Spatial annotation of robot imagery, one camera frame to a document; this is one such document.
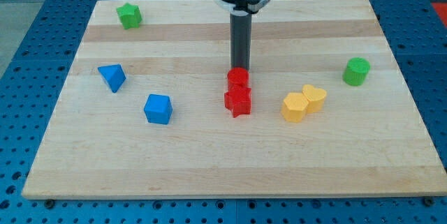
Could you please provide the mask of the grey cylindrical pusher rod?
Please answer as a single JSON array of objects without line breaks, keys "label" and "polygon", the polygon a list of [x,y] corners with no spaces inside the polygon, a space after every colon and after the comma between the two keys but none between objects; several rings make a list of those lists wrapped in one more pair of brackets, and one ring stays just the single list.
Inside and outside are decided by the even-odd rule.
[{"label": "grey cylindrical pusher rod", "polygon": [[251,15],[230,15],[230,64],[249,70],[251,50]]}]

